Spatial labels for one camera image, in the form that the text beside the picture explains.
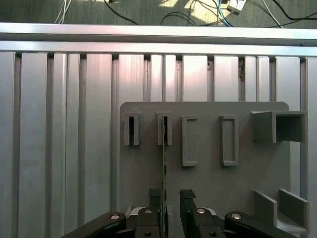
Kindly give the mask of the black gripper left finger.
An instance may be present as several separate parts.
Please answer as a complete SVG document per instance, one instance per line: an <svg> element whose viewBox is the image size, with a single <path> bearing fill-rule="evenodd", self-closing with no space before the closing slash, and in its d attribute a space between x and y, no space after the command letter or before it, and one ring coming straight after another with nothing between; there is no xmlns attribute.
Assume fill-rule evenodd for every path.
<svg viewBox="0 0 317 238"><path fill-rule="evenodd" d="M68 232L64 238L160 238L161 191L149 189L149 205L130 211L107 212Z"/></svg>

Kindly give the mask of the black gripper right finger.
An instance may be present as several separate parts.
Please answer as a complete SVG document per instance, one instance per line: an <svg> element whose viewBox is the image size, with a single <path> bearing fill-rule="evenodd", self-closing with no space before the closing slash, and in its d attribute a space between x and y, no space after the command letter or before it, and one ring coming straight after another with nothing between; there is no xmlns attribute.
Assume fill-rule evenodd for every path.
<svg viewBox="0 0 317 238"><path fill-rule="evenodd" d="M291 238L292 235L253 216L233 211L221 219L196 206L191 189L179 192L180 218L186 238Z"/></svg>

